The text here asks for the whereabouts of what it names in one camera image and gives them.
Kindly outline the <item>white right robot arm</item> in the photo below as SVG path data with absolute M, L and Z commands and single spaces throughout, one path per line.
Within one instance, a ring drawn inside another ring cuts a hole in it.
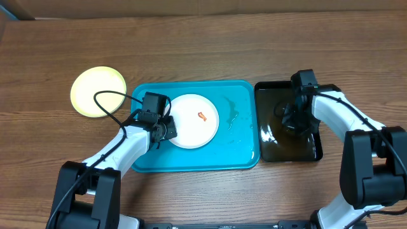
M 370 119 L 335 85 L 293 88 L 295 103 L 284 124 L 315 130 L 325 123 L 343 142 L 338 196 L 314 213 L 312 228 L 365 228 L 371 214 L 401 215 L 386 208 L 406 200 L 406 131 Z

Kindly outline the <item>pale yellow plate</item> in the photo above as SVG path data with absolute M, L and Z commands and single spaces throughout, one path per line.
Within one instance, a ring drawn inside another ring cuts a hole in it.
M 95 103 L 93 97 L 97 92 L 114 91 L 127 93 L 124 77 L 115 69 L 97 66 L 81 73 L 71 87 L 70 99 L 73 108 L 81 115 L 99 118 L 105 112 Z

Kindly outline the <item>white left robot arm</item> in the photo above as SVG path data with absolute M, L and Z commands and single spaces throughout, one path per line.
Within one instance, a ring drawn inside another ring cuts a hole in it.
M 121 179 L 154 144 L 176 135 L 172 116 L 134 120 L 94 156 L 63 164 L 47 228 L 139 228 L 139 219 L 120 212 Z

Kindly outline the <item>white plate with red stain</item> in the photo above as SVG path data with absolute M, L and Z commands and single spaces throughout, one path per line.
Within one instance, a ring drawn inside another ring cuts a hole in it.
M 184 94 L 171 100 L 177 136 L 170 142 L 184 149 L 195 149 L 209 143 L 219 127 L 219 114 L 213 103 L 197 94 Z

